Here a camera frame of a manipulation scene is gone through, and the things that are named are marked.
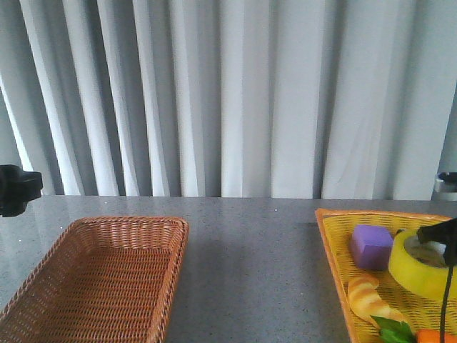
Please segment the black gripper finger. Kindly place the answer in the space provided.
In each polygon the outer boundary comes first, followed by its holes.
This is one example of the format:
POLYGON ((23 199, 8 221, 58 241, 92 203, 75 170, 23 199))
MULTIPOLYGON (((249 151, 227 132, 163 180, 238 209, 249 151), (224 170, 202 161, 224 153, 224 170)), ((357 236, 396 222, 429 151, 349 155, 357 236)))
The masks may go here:
POLYGON ((421 244, 438 242, 444 244, 443 258, 446 266, 456 266, 456 218, 427 227, 417 231, 421 244))

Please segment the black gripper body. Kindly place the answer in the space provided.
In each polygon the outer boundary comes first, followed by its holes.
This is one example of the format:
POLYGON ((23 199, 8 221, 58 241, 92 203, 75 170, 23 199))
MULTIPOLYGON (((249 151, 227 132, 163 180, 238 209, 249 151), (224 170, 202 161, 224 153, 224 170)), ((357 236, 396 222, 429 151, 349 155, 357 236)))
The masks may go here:
POLYGON ((24 171, 13 164, 1 165, 1 216, 23 214, 28 203, 41 196, 42 188, 40 172, 24 171))

